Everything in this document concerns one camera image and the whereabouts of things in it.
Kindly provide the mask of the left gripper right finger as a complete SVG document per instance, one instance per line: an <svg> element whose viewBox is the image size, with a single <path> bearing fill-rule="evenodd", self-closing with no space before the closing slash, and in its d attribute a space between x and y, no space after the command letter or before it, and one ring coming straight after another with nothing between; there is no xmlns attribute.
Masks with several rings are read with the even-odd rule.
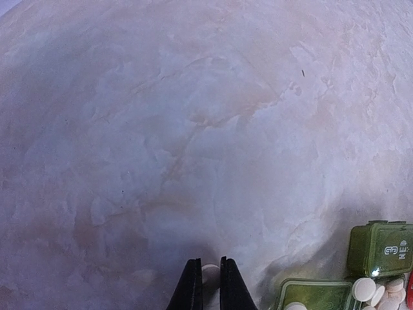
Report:
<svg viewBox="0 0 413 310"><path fill-rule="evenodd" d="M220 310L257 310L234 259L220 261Z"/></svg>

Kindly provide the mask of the small white round pill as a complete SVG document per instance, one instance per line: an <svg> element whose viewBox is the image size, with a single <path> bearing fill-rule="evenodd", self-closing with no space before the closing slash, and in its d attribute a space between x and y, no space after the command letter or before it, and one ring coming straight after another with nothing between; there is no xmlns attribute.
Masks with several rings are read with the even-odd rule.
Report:
<svg viewBox="0 0 413 310"><path fill-rule="evenodd" d="M206 264L201 268L202 283L205 287L217 289L220 285L221 270L215 264Z"/></svg>

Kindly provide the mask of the red pill bottle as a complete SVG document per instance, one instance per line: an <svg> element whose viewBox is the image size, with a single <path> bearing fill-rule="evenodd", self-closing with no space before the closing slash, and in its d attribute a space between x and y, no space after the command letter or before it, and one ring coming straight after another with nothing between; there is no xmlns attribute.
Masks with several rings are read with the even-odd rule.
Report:
<svg viewBox="0 0 413 310"><path fill-rule="evenodd" d="M409 310L413 310L413 272L410 273L406 286L406 304Z"/></svg>

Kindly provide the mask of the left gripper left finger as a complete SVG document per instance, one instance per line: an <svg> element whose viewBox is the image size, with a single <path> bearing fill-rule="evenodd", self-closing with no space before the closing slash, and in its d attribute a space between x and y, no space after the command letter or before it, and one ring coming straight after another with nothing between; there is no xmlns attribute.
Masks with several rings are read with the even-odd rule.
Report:
<svg viewBox="0 0 413 310"><path fill-rule="evenodd" d="M187 261L166 310L202 310L203 276L201 259Z"/></svg>

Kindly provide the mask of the green pill organizer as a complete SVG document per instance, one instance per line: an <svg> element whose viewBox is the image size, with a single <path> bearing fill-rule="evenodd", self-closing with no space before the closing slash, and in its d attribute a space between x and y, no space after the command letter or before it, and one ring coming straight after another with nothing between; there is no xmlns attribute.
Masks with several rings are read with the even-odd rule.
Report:
<svg viewBox="0 0 413 310"><path fill-rule="evenodd" d="M412 271L412 224L375 220L349 236L343 277L284 276L274 309L399 309Z"/></svg>

